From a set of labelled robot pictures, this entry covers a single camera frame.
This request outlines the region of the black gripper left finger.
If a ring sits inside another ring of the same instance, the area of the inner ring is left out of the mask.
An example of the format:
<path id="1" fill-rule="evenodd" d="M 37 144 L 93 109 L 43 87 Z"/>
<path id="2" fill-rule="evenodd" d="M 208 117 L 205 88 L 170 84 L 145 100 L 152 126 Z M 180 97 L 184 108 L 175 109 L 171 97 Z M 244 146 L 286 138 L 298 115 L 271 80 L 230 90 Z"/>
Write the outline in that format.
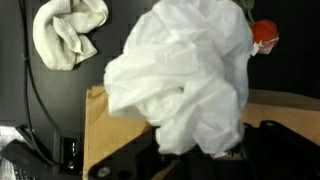
<path id="1" fill-rule="evenodd" d="M 155 129 L 149 129 L 94 164 L 89 180 L 150 180 L 160 169 Z"/>

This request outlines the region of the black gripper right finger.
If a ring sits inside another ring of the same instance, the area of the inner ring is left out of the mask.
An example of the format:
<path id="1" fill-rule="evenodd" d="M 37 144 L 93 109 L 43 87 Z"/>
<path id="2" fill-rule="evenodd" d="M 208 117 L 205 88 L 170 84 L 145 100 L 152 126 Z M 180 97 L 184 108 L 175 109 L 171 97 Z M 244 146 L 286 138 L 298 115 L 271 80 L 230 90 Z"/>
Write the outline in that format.
<path id="1" fill-rule="evenodd" d="M 281 123 L 244 124 L 243 154 L 254 180 L 320 180 L 320 146 Z"/>

